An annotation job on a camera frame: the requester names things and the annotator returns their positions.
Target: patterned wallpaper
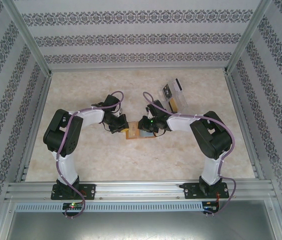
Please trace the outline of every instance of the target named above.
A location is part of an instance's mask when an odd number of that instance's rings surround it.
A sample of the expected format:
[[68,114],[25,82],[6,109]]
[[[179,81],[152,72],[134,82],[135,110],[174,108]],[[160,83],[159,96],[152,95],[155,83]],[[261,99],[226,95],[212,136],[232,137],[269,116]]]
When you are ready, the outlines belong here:
[[16,0],[49,67],[225,67],[259,0]]
[[0,204],[15,181],[45,77],[0,2]]
[[271,3],[232,77],[262,171],[282,208],[282,1]]

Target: striped wall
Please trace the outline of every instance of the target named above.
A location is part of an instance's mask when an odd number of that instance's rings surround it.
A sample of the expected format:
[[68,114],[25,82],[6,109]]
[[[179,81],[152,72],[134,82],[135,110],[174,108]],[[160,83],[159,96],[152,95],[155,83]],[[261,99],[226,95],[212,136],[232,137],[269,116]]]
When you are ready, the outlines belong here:
[[282,1],[272,1],[232,78],[262,170],[282,208]]
[[260,0],[16,0],[52,70],[225,67]]
[[0,2],[0,203],[15,181],[45,77]]

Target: marble surface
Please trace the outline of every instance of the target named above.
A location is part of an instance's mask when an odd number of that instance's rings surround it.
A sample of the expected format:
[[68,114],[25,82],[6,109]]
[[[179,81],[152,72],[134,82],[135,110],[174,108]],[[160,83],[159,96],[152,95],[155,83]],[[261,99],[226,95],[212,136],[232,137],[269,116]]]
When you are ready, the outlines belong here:
[[[54,73],[26,181],[54,182],[57,178],[55,161],[42,141],[57,109],[83,109],[121,90],[125,94],[123,113],[129,122],[138,121],[146,114],[142,92],[148,91],[157,99],[159,89],[175,78],[188,103],[183,113],[215,111],[236,138],[237,145],[225,159],[222,175],[254,178],[222,70],[154,69]],[[74,154],[81,181],[198,179],[205,159],[191,133],[173,131],[157,138],[126,140],[125,133],[111,134],[101,124],[82,130]]]

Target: enclosure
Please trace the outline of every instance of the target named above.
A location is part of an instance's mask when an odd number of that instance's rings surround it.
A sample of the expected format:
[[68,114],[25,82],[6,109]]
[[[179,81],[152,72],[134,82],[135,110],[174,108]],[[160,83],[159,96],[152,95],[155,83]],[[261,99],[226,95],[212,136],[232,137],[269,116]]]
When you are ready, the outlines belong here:
[[[205,216],[215,199],[180,188],[204,168],[193,134],[126,139],[93,124],[74,155],[93,200],[66,219],[43,143],[55,112],[123,91],[139,121],[142,92],[158,99],[174,79],[182,113],[215,111],[233,132],[226,209]],[[282,0],[0,1],[0,239],[31,238],[282,239]]]

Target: mounting plate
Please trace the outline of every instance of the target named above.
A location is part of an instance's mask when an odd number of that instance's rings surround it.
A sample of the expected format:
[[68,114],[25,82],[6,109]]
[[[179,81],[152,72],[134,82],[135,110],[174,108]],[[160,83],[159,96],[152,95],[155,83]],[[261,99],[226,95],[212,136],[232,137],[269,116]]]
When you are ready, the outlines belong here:
[[184,189],[185,199],[216,199],[217,193],[219,193],[220,199],[228,199],[230,197],[227,184],[222,182],[219,186],[211,192],[208,196],[200,190],[200,184],[198,182],[187,182],[180,185],[180,188]]
[[[51,200],[80,200],[81,197],[77,194],[76,197],[68,197],[57,194],[58,184],[54,184],[51,193]],[[85,200],[94,200],[95,197],[95,184],[79,184],[79,191],[83,194]]]

